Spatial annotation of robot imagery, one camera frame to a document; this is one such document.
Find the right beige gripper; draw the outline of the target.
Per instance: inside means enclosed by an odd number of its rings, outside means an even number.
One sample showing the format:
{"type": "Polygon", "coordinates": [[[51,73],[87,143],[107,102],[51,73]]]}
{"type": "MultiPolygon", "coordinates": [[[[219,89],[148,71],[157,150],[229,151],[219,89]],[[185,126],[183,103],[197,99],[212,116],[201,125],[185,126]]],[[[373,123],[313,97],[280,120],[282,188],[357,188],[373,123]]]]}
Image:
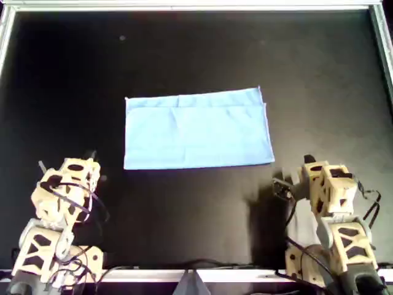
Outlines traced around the right beige gripper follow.
{"type": "Polygon", "coordinates": [[[317,162],[311,154],[303,156],[304,165],[300,175],[308,182],[311,210],[315,215],[354,213],[353,201],[357,182],[345,165],[317,162]]]}

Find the left beige gripper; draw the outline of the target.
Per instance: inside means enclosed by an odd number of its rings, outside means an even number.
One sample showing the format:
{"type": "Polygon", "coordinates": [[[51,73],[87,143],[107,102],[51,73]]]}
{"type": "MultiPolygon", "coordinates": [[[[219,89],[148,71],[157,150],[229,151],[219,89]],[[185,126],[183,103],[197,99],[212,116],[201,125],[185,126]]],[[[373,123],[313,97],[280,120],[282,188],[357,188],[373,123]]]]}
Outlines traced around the left beige gripper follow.
{"type": "Polygon", "coordinates": [[[97,160],[97,151],[88,150],[85,159],[65,159],[59,169],[48,169],[41,181],[49,181],[55,186],[58,183],[76,183],[94,192],[100,178],[100,164],[95,162],[97,160]]]}

